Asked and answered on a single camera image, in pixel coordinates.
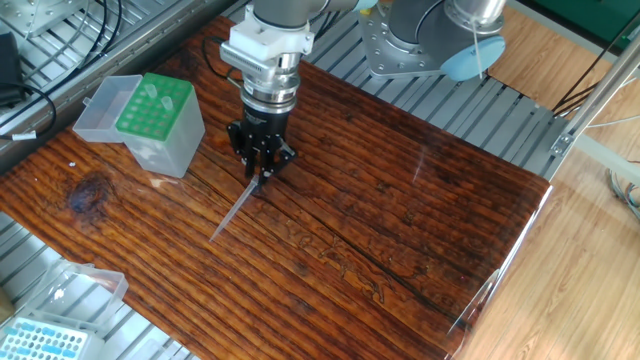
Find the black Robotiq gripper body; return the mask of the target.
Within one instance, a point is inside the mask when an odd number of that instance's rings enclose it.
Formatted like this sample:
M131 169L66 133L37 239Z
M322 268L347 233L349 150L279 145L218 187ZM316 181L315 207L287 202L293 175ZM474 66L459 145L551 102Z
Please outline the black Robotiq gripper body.
M294 149L285 140L289 113L268 113L251 107L243 108L243 117L227 126L233 150L246 156L249 149L270 153L284 151L285 156L293 156Z

